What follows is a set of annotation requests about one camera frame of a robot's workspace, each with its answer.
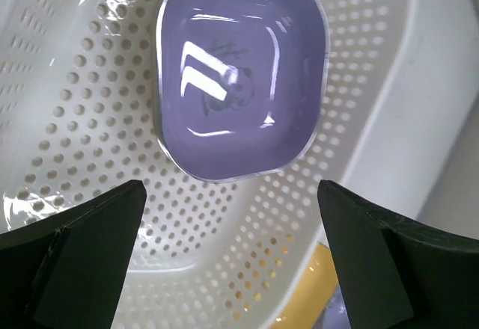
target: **bowl rim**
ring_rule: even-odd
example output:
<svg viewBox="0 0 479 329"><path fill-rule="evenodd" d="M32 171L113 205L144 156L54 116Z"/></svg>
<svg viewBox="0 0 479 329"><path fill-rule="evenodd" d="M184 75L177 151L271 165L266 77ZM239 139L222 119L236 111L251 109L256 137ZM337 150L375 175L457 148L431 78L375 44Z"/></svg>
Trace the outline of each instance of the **bowl rim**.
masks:
<svg viewBox="0 0 479 329"><path fill-rule="evenodd" d="M163 96L163 83L162 83L162 24L163 24L163 17L165 15L165 9L166 5L168 3L168 0L161 0L158 5L158 10L157 10L157 18L156 18L156 27L155 31L153 33L153 41L156 47L156 51L153 51L153 60L152 64L156 66L157 68L157 76L153 77L153 128L156 133L156 139L159 143L159 146L161 147L162 151L166 156L185 174L191 176L194 179L198 179L203 182L210 182L210 183L226 183L226 182L233 182L237 181L240 179L248 179L251 177L256 177L256 176L265 176L268 174L274 174L283 171L285 168L291 166L297 159L300 157L304 156L304 154L310 149L311 145L313 144L315 138L317 137L318 134L318 124L321 121L321 115L319 113L318 115L318 120L317 124L314 127L314 130L312 131L308 141L304 145L303 149L288 163L277 167L273 168L271 170L264 170L260 172L254 172L254 173L247 173L247 174L242 174L239 176L235 177L228 177L224 179L208 179L208 178L203 178L200 176L197 176L191 172L189 172L187 169L185 169L183 166L181 166L178 161L174 158L174 156L171 154L170 150L168 149L168 146L166 145L165 138L163 136L163 131L162 131L162 113L161 113L161 108L162 108L162 96ZM325 33L325 54L324 54L324 63L323 63L323 80L321 82L321 88L320 88L320 101L323 100L323 94L324 90L326 89L326 82L327 82L327 77L328 77L328 69L329 69L329 53L331 50L331 37L330 37L330 32L329 32L329 24L328 24L328 18L326 15L326 12L324 11L324 7L321 5L321 3L318 2L318 0L314 0L314 3L317 6L317 9L320 12L321 18L323 20L323 27L324 27L324 33Z"/></svg>

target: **plastic bowl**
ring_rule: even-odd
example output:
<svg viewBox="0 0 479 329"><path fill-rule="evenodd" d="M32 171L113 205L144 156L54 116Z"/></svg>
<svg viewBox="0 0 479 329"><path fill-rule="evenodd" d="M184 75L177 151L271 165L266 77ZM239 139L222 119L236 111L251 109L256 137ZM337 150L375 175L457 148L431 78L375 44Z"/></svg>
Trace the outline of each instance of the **plastic bowl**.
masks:
<svg viewBox="0 0 479 329"><path fill-rule="evenodd" d="M220 182L308 148L328 50L315 0L164 0L156 46L156 130L179 168Z"/></svg>

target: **yellow object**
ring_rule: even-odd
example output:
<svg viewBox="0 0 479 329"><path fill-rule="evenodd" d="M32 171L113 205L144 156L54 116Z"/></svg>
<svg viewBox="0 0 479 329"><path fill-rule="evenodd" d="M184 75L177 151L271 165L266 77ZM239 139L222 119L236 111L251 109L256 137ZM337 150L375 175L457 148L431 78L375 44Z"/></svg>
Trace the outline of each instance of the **yellow object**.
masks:
<svg viewBox="0 0 479 329"><path fill-rule="evenodd" d="M337 285L331 252L318 245L283 313L269 328L311 329Z"/></svg>

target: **white surface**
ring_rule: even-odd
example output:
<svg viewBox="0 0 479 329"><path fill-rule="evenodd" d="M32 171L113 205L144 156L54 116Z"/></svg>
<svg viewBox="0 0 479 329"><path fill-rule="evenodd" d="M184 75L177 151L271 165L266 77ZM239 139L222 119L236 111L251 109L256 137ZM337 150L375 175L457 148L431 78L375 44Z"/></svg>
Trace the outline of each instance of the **white surface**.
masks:
<svg viewBox="0 0 479 329"><path fill-rule="evenodd" d="M417 0L414 30L389 95L371 118L344 184L417 218L479 87L470 0Z"/></svg>
<svg viewBox="0 0 479 329"><path fill-rule="evenodd" d="M430 226L474 239L479 239L478 129L479 102L476 102L419 218Z"/></svg>
<svg viewBox="0 0 479 329"><path fill-rule="evenodd" d="M400 212L404 196L417 215L442 165L428 162L420 176L425 153L445 156L475 95L471 7L320 0L331 66L311 149L284 172L211 185L183 175L153 135L158 1L14 2L0 37L0 231L141 179L149 197L114 328L264 328L316 245L322 178ZM458 21L464 29L453 31ZM454 118L437 135L444 113Z"/></svg>

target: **white plastic colander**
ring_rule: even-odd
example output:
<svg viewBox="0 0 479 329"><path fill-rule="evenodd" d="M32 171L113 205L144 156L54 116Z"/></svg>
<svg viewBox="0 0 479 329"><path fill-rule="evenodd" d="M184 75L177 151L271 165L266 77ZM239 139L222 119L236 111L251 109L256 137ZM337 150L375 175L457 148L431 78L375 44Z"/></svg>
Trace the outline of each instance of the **white plastic colander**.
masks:
<svg viewBox="0 0 479 329"><path fill-rule="evenodd" d="M316 140L283 172L221 185L182 173L155 138L159 1L5 0L0 233L141 179L147 205L113 327L265 328L320 237L318 182L343 179L387 96L415 0L318 0L331 63Z"/></svg>

